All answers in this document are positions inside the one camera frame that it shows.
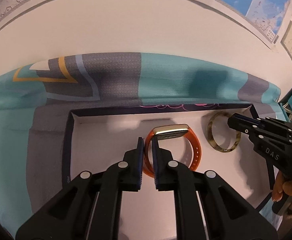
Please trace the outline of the right hand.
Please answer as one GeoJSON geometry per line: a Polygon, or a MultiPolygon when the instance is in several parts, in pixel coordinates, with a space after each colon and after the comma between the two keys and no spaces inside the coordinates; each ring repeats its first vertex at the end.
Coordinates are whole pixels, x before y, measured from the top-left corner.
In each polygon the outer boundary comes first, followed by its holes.
{"type": "Polygon", "coordinates": [[[282,172],[279,171],[275,179],[275,184],[273,186],[272,200],[274,202],[278,202],[282,199],[284,193],[288,196],[292,196],[292,180],[288,181],[287,179],[285,179],[282,172]]]}

